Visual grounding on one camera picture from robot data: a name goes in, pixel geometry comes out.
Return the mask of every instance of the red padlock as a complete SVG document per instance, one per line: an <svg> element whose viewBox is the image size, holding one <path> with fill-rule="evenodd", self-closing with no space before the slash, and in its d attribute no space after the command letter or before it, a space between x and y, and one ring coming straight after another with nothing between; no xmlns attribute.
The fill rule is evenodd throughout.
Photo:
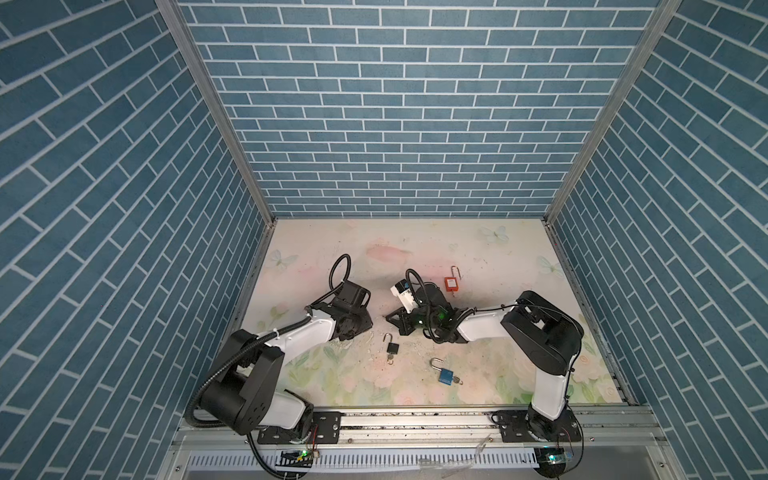
<svg viewBox="0 0 768 480"><path fill-rule="evenodd" d="M462 278L462 271L456 265L451 266L451 275L453 275L453 269L456 269L456 272L458 272L458 278ZM455 276L447 276L445 278L445 290L451 293L458 292L458 280Z"/></svg>

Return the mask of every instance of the metal rail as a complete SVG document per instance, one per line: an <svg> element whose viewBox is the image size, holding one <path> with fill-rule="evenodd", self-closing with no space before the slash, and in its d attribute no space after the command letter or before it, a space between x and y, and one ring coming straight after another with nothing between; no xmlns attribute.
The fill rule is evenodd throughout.
<svg viewBox="0 0 768 480"><path fill-rule="evenodd" d="M221 336L219 348L221 348L224 342L230 338L232 333L243 325L243 318L245 317L245 312L250 304L250 299L253 296L253 290L256 288L256 281L259 279L259 272L261 272L261 267L264 265L266 253L269 251L272 235L275 233L276 226L277 219L271 224L264 226L261 238L259 239L259 246L256 249L256 254L253 255L253 259L248 267L248 276L243 282L243 287L240 289L240 295L237 297L235 310L232 312L230 321L227 324L227 329L224 330L224 334Z"/></svg>
<svg viewBox="0 0 768 480"><path fill-rule="evenodd" d="M205 62L203 62L203 57L200 56L200 51L195 45L192 32L189 25L187 25L187 21L184 20L184 15L181 13L178 1L156 0L156 3L157 8L160 10L160 15L162 15L165 24L168 26L170 35L176 41L176 46L187 63L195 85L200 90L206 105L208 105L210 116L216 122L221 137L224 139L224 143L227 144L230 154L232 154L237 170L243 177L253 202L256 204L259 212L261 212L262 217L264 217L265 223L271 225L274 221L274 216L270 210L270 205L266 202L266 198L264 198L256 182L256 177L253 175L253 169L248 163L243 145L237 138L234 126L230 121L230 116L221 103L221 98L214 86L214 81L211 80L208 74L208 69L205 66Z"/></svg>
<svg viewBox="0 0 768 480"><path fill-rule="evenodd" d="M372 408L318 408L342 413L339 443L321 445L327 452L360 449L474 448L487 436L486 452L508 447L554 446L553 442L504 443L490 413L522 406L424 406ZM668 447L667 439L648 406L574 406L584 430L584 446ZM242 436L229 429L192 429L182 424L171 443L158 478L182 478L192 452L247 451Z"/></svg>
<svg viewBox="0 0 768 480"><path fill-rule="evenodd" d="M545 232L547 232L549 243L552 244L554 254L558 257L560 266L563 269L565 279L568 281L568 285L571 287L571 291L576 297L576 301L581 308L581 312L584 314L584 318L587 320L587 326L592 332L592 338L594 338L594 342L597 344L598 350L600 350L600 354L605 361L605 366L608 368L608 372L614 377L614 382L617 384L617 390L622 395L622 399L626 400L631 405L636 405L637 397L635 393L632 392L629 382L624 377L624 373L621 371L618 359L608 345L608 341L605 339L605 335L603 334L603 331L600 328L600 323L598 322L598 316L595 314L592 305L588 302L586 294L584 294L584 287L581 285L581 282L579 282L579 279L576 276L576 271L571 266L571 262L568 260L568 256L565 254L565 250L563 250L563 247L561 246L558 233L554 230L550 223L546 221L542 221L542 223L544 224Z"/></svg>
<svg viewBox="0 0 768 480"><path fill-rule="evenodd" d="M632 89L632 85L640 76L645 62L650 58L650 54L656 48L656 44L661 38L661 34L669 25L672 16L677 11L677 7L680 6L681 0L660 0L659 5L654 10L654 13L648 19L647 25L643 30L643 34L640 37L640 41L637 42L637 46L632 50L632 53L627 59L627 64L624 66L624 70L621 71L619 78L616 80L616 85L613 91L608 96L608 100L605 102L605 106L600 111L597 120L595 120L592 130L587 134L584 139L584 143L581 145L576 158L574 159L571 169L565 175L563 184L560 189L554 195L554 199L547 211L544 214L544 219L547 222L552 222L559 215L560 210L563 209L565 201L568 199L568 195L571 194L576 183L578 182L581 174L586 170L587 165L592 160L592 155L597 150L598 145L603 140L605 133L611 126L611 123L616 117L621 104L624 103L624 99Z"/></svg>

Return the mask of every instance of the floral table surface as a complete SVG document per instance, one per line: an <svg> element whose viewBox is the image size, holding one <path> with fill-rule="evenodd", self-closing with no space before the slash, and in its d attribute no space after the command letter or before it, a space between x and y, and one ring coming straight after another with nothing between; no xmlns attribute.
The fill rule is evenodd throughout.
<svg viewBox="0 0 768 480"><path fill-rule="evenodd" d="M319 345L283 366L279 388L316 406L494 405L528 403L535 367L511 339L434 344L420 331L399 336L384 315L401 304L389 288L413 268L443 285L456 265L455 307L511 303L534 290L584 325L569 392L573 403L620 402L554 250L538 220L280 220L243 319L253 333L296 322L328 290L336 258L353 259L350 280L371 290L373 328L346 342ZM387 364L385 333L400 345ZM438 382L429 360L463 385Z"/></svg>

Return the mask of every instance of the padlock shackle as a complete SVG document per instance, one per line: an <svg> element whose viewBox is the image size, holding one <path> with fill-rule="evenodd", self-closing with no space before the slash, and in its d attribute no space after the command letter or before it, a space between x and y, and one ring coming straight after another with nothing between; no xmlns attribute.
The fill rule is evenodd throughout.
<svg viewBox="0 0 768 480"><path fill-rule="evenodd" d="M433 362L435 362L435 361L438 361L440 363L444 363L441 359L433 357L433 358L429 359L429 366L431 366L435 370L438 370L439 372L442 371L442 368L440 368L438 366L435 366L433 364Z"/></svg>

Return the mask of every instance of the blue brick wallpaper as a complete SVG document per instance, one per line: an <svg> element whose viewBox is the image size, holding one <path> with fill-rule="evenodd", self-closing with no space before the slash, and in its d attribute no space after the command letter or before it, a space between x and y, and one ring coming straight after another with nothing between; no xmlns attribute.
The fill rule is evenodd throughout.
<svg viewBox="0 0 768 480"><path fill-rule="evenodd" d="M157 473L262 226L153 0L0 2L0 478Z"/></svg>
<svg viewBox="0 0 768 480"><path fill-rule="evenodd" d="M767 22L683 0L555 221L689 478L766 478Z"/></svg>
<svg viewBox="0 0 768 480"><path fill-rule="evenodd" d="M355 3L182 0L278 216L540 217L657 0Z"/></svg>

